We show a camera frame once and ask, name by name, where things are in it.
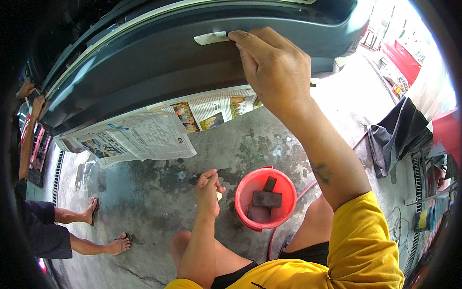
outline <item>black tarp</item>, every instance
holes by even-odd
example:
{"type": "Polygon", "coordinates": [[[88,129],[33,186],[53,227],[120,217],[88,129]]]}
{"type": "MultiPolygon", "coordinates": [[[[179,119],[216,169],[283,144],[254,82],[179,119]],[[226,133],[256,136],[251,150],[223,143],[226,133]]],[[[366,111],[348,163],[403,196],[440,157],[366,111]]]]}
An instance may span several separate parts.
{"type": "Polygon", "coordinates": [[[403,97],[387,116],[368,129],[377,178],[384,178],[406,154],[431,144],[428,121],[411,99],[403,97]]]}

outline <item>drain grate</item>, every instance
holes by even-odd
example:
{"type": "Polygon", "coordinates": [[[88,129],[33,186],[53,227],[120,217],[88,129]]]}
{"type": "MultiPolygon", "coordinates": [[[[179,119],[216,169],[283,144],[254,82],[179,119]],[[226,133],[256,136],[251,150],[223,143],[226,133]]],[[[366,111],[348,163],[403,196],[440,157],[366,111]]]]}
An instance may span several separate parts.
{"type": "Polygon", "coordinates": [[[367,63],[369,63],[369,65],[372,67],[374,72],[377,74],[377,77],[379,78],[380,82],[382,83],[383,88],[387,91],[388,95],[391,98],[391,101],[393,101],[393,104],[396,105],[396,98],[395,98],[394,94],[388,88],[388,85],[385,83],[385,80],[383,79],[383,77],[379,73],[379,71],[377,70],[375,64],[373,64],[364,54],[363,54],[363,57],[366,59],[367,63]]]}
{"type": "Polygon", "coordinates": [[[65,283],[66,288],[73,289],[71,285],[71,280],[69,280],[69,275],[67,274],[67,270],[66,270],[63,260],[59,260],[59,270],[61,271],[61,276],[65,283]]]}
{"type": "MultiPolygon", "coordinates": [[[[422,199],[422,172],[421,172],[421,158],[417,157],[415,154],[411,155],[412,158],[412,165],[414,167],[414,179],[415,179],[415,195],[417,197],[417,201],[422,199]]],[[[417,204],[416,206],[416,213],[422,211],[422,204],[417,204]]],[[[419,233],[414,233],[414,237],[412,239],[412,247],[411,251],[409,252],[409,258],[407,259],[406,267],[404,267],[404,277],[407,278],[412,271],[415,255],[417,253],[417,245],[419,244],[419,233]]]]}
{"type": "Polygon", "coordinates": [[[55,169],[55,179],[53,180],[53,203],[55,206],[58,205],[58,187],[59,187],[59,175],[61,173],[62,160],[64,158],[64,151],[60,151],[58,161],[55,169]]]}
{"type": "MultiPolygon", "coordinates": [[[[61,166],[62,166],[63,159],[64,159],[64,151],[60,151],[59,156],[58,156],[58,161],[56,162],[55,176],[53,180],[53,203],[55,204],[55,206],[58,205],[59,177],[61,174],[61,166]]],[[[62,277],[60,284],[65,285],[66,289],[73,289],[63,260],[59,260],[59,270],[61,272],[61,277],[62,277]]]]}
{"type": "MultiPolygon", "coordinates": [[[[420,173],[420,158],[416,157],[414,154],[412,155],[412,165],[414,166],[414,179],[415,179],[415,195],[417,197],[417,201],[422,199],[422,174],[420,173]]],[[[422,204],[417,204],[417,211],[416,213],[420,213],[422,211],[422,204]]]]}
{"type": "Polygon", "coordinates": [[[412,248],[407,259],[406,267],[404,268],[404,277],[407,278],[411,273],[412,265],[414,263],[415,254],[417,253],[417,245],[419,244],[419,233],[414,233],[414,238],[412,240],[412,248]]]}

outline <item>red hose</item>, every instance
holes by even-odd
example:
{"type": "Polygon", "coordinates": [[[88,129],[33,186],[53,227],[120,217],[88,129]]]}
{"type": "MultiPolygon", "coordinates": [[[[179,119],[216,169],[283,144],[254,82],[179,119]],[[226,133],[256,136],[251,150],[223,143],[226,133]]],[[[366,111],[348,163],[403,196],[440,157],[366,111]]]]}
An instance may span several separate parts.
{"type": "MultiPolygon", "coordinates": [[[[363,140],[363,138],[367,135],[367,131],[363,134],[363,136],[359,139],[359,141],[353,146],[352,149],[355,149],[359,143],[363,140]]],[[[296,202],[309,190],[311,189],[312,186],[314,186],[317,183],[317,180],[315,180],[312,184],[310,184],[296,199],[296,202]]],[[[273,247],[273,239],[274,235],[276,235],[278,227],[275,227],[273,231],[271,232],[271,238],[269,239],[268,243],[268,252],[267,252],[267,261],[271,261],[271,248],[273,247]]]]}

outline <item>red bucket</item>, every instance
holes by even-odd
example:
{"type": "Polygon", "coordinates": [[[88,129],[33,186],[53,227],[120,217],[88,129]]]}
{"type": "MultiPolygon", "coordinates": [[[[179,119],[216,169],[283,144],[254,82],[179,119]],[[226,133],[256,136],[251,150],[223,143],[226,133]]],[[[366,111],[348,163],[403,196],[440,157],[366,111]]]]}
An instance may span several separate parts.
{"type": "Polygon", "coordinates": [[[245,176],[237,186],[234,198],[237,216],[242,224],[257,232],[282,225],[292,215],[296,203],[297,193],[292,181],[283,172],[273,169],[273,166],[259,168],[245,176]],[[268,177],[277,179],[273,191],[282,193],[282,203],[280,208],[271,209],[270,222],[258,223],[247,218],[247,206],[252,204],[254,191],[263,190],[268,177]]]}

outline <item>wire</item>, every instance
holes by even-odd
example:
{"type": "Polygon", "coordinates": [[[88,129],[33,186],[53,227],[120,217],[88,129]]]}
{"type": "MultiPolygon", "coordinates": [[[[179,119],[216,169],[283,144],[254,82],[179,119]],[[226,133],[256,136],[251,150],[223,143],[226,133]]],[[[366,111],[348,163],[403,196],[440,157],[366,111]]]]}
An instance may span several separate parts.
{"type": "MultiPolygon", "coordinates": [[[[363,134],[363,136],[359,139],[359,141],[352,147],[352,150],[354,150],[358,145],[359,143],[363,140],[363,138],[367,135],[367,131],[363,134]]],[[[309,190],[312,188],[312,186],[316,185],[317,183],[317,180],[315,180],[313,183],[311,183],[296,199],[296,202],[298,202],[298,200],[309,190]]],[[[273,229],[273,231],[271,232],[271,237],[269,238],[269,243],[268,243],[268,251],[267,251],[267,261],[271,261],[271,248],[273,247],[273,239],[274,239],[274,236],[276,235],[276,231],[277,231],[278,227],[275,227],[273,229]]]]}
{"type": "Polygon", "coordinates": [[[411,231],[411,223],[405,219],[405,218],[402,218],[401,217],[401,209],[396,206],[393,208],[393,210],[391,211],[391,217],[390,219],[393,218],[393,214],[395,213],[395,210],[398,209],[398,212],[399,212],[399,217],[398,219],[395,220],[395,223],[392,227],[392,229],[389,231],[390,232],[390,236],[392,236],[392,240],[394,242],[396,242],[396,244],[398,245],[398,250],[400,247],[404,247],[401,252],[399,253],[399,255],[401,255],[401,253],[403,253],[403,251],[407,251],[408,254],[409,254],[409,249],[408,249],[408,245],[409,245],[409,242],[408,242],[408,238],[409,238],[409,232],[411,231]],[[401,244],[401,237],[402,237],[402,228],[401,228],[401,222],[402,221],[405,221],[408,225],[408,228],[407,228],[407,233],[406,233],[406,239],[404,240],[404,242],[401,244]]]}

